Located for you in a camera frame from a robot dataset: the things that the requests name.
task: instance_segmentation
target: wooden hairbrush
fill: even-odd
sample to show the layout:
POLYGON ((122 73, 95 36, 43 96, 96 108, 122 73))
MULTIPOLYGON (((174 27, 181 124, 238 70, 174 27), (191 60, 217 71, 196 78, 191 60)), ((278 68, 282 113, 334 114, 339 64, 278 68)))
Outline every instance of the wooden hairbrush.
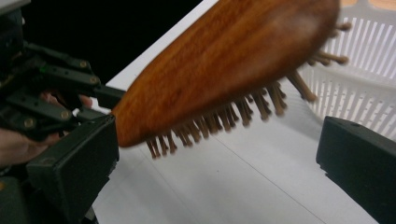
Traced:
POLYGON ((287 77, 307 101, 316 96, 297 73, 303 63, 347 58, 319 51, 334 31, 339 0, 219 0, 163 50, 136 78, 111 113, 120 147, 147 142, 153 158, 175 152, 173 134, 191 146, 239 120, 250 121, 248 101, 262 119, 284 113, 277 80, 287 77))

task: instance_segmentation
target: wooden bristle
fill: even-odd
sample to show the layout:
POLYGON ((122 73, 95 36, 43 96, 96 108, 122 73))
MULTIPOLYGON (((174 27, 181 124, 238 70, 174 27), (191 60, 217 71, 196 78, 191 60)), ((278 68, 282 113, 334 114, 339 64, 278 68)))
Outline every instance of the wooden bristle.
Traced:
MULTIPOLYGON (((334 32, 331 37, 337 36, 338 32, 344 32, 351 28, 349 22, 336 25, 334 32)), ((324 51, 318 51, 307 63, 311 66, 316 63, 321 63, 325 66, 330 65, 332 62, 338 64, 345 64, 348 62, 348 58, 345 56, 336 56, 324 51)), ((300 74, 297 71, 292 72, 286 76, 289 82, 295 87, 295 89, 301 94, 302 98, 307 102, 314 102, 317 96, 309 90, 307 85, 304 83, 300 74)), ((247 127, 251 122, 251 115, 253 110, 249 107, 249 104, 255 103, 263 121, 266 121, 272 115, 270 104, 265 99, 269 95, 272 101, 275 114, 282 116, 285 113, 287 105, 284 101, 286 94, 280 89, 279 82, 274 82, 263 88, 260 88, 251 94, 241 97, 231 104, 224 105, 215 111, 208 114, 202 115, 201 117, 194 119, 193 121, 187 122, 182 126, 175 128, 173 133, 180 139, 184 147, 191 147, 193 142, 199 143, 204 138, 207 139, 210 134, 216 134, 221 130, 230 132, 232 128, 236 126, 236 122, 242 120, 242 125, 247 127), (234 108, 237 108, 240 118, 236 115, 234 108)), ((169 132, 165 135, 158 137, 160 146, 162 148, 163 156, 167 155, 167 151, 174 154, 177 146, 172 138, 172 133, 169 132), (164 138, 167 138, 168 145, 166 145, 164 138)), ((161 154, 158 149, 156 139, 147 141, 148 148, 153 159, 160 158, 161 154)))
POLYGON ((305 82, 300 77, 300 74, 297 71, 294 71, 294 73, 288 75, 287 78, 301 94, 303 99, 308 102, 314 102, 317 99, 317 96, 311 90, 309 90, 309 88, 306 86, 305 82))

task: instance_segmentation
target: white basket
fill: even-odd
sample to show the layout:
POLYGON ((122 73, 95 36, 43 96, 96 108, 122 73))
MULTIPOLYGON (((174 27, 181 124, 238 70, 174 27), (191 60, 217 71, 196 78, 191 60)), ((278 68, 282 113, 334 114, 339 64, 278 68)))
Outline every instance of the white basket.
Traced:
POLYGON ((349 63, 300 69, 318 96, 309 107, 320 120, 348 119, 396 141, 396 11, 360 0, 343 7, 339 21, 351 22, 352 29, 323 50, 346 55, 349 63))

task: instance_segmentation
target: finger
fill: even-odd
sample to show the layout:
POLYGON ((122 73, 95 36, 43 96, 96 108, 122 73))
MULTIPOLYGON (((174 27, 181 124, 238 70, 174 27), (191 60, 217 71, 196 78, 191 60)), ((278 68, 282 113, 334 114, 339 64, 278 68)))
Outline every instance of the finger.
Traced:
POLYGON ((40 98, 52 105, 62 106, 56 97, 54 97, 50 92, 42 92, 40 98))
POLYGON ((55 145, 61 139, 58 133, 52 133, 48 135, 46 139, 40 142, 31 140, 27 137, 25 138, 25 141, 29 145, 29 147, 50 147, 55 145))
POLYGON ((87 106, 88 108, 92 107, 92 99, 88 96, 85 95, 80 95, 79 96, 80 101, 82 102, 83 105, 87 106))
POLYGON ((45 145, 31 147, 22 134, 0 129, 0 166, 27 162, 47 147, 45 145))

